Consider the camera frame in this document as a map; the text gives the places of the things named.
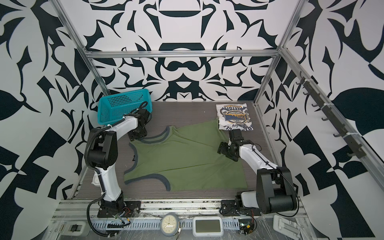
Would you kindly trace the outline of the white tank top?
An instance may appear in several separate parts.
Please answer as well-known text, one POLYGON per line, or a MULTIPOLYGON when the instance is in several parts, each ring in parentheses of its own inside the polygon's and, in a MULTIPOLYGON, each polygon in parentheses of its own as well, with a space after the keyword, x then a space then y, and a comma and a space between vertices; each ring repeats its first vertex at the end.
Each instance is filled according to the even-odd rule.
POLYGON ((254 130, 247 104, 221 104, 216 110, 220 130, 254 130))

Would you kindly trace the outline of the teal plastic basket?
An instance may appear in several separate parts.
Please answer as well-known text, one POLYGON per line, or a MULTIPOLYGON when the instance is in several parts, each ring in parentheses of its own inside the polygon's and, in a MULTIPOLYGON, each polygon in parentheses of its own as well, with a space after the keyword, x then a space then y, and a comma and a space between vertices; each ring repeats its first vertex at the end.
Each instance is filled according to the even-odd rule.
POLYGON ((102 97, 98 104, 98 123, 114 124, 121 120, 123 115, 138 109, 144 102, 147 102, 145 109, 151 113, 153 111, 151 96, 146 89, 102 97))

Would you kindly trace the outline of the green tank top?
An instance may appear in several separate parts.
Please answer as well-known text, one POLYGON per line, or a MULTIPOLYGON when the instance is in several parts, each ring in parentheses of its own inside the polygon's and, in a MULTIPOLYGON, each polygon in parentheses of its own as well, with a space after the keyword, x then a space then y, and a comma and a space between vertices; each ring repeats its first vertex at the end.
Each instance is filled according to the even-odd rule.
POLYGON ((124 183, 155 179, 168 192, 246 189, 243 164, 218 154, 227 140, 218 119, 168 126, 160 135, 130 143, 135 162, 125 171, 124 183))

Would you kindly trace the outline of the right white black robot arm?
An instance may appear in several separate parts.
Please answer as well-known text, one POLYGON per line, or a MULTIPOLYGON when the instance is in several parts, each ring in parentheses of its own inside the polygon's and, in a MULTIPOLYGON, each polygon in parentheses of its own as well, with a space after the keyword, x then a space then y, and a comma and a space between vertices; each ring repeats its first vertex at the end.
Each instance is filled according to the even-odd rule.
POLYGON ((244 160, 256 174, 256 189, 238 196, 241 208, 259 209, 263 214, 284 212, 298 213, 300 200, 294 188, 291 172, 268 160, 250 140, 245 140, 240 130, 229 131, 229 141, 222 142, 218 154, 234 162, 244 160))

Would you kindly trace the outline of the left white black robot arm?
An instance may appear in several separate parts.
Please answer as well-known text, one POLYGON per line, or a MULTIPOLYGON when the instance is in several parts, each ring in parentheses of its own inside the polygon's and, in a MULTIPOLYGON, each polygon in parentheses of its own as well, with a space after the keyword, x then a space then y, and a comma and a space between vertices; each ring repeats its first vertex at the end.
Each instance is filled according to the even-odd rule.
POLYGON ((99 180, 103 206, 119 210, 124 204, 116 175, 118 140, 124 135, 128 135, 131 141, 143 139, 147 136, 146 124, 151 118, 148 110, 136 109, 112 125, 90 131, 84 158, 87 167, 96 173, 99 180))

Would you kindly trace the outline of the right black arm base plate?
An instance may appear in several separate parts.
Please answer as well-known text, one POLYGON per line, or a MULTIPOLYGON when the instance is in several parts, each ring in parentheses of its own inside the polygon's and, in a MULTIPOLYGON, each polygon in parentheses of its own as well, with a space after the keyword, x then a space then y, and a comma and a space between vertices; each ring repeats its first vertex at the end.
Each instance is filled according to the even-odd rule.
POLYGON ((237 200, 221 200, 219 213, 225 217, 262 215, 260 209, 243 207, 237 200))

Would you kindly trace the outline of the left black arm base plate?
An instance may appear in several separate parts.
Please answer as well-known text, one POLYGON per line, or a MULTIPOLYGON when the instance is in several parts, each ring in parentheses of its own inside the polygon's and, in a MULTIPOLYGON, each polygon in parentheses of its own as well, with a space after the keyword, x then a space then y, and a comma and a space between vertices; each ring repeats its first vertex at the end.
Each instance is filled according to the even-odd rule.
POLYGON ((129 218, 140 213, 141 201, 108 202, 101 200, 98 218, 112 218, 115 215, 129 218))

